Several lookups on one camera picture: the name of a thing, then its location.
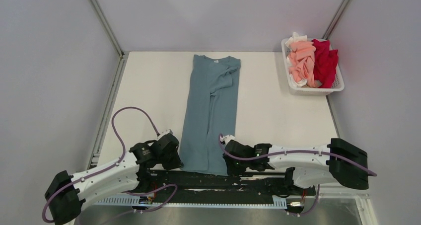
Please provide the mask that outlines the blue-grey t shirt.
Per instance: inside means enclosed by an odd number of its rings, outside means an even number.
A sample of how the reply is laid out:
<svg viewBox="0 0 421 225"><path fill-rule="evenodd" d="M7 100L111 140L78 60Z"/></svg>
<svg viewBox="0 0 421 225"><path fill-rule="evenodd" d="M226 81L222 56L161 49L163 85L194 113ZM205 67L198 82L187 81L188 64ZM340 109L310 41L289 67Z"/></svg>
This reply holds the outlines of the blue-grey t shirt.
<svg viewBox="0 0 421 225"><path fill-rule="evenodd" d="M194 55L182 130L183 170L227 175L219 135L234 135L241 61Z"/></svg>

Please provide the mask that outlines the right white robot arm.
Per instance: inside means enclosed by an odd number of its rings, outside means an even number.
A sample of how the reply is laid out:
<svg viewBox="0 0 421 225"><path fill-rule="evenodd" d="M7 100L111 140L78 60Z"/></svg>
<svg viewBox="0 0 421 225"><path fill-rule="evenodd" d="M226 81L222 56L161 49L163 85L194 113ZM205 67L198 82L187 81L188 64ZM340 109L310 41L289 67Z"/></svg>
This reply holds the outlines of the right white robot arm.
<svg viewBox="0 0 421 225"><path fill-rule="evenodd" d="M367 152L340 139L307 149L290 149L269 143L241 144L233 135L220 135L227 173L237 176L247 169L263 172L285 170L284 189L296 194L313 185L339 183L355 190L367 190L370 176Z"/></svg>

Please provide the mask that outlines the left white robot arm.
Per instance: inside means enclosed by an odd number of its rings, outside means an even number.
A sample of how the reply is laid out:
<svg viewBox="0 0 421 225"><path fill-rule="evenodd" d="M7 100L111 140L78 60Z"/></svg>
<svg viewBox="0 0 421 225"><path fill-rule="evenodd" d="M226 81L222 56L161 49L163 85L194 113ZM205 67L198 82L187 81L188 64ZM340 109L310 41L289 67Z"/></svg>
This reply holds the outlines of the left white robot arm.
<svg viewBox="0 0 421 225"><path fill-rule="evenodd" d="M43 219L64 225L90 205L123 192L146 192L152 188L150 170L161 164L165 170L183 166L178 155L179 141L170 130L155 140L137 143L122 156L72 175L61 171L45 193Z"/></svg>

